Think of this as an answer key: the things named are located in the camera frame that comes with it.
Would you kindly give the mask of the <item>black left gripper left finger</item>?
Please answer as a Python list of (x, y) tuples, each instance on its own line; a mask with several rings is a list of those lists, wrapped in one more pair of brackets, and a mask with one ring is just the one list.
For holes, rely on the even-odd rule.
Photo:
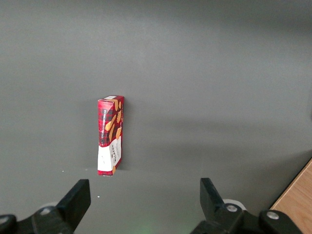
[(0, 216), (2, 234), (73, 234), (91, 204), (90, 182), (80, 179), (55, 206), (45, 206), (24, 220)]

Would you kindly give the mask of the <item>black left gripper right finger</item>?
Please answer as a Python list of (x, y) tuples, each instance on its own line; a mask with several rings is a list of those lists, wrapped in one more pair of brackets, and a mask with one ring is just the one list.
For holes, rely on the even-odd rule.
[(194, 234), (300, 234), (288, 215), (263, 210), (258, 216), (234, 203), (225, 203), (209, 178), (200, 179), (200, 204), (205, 215)]

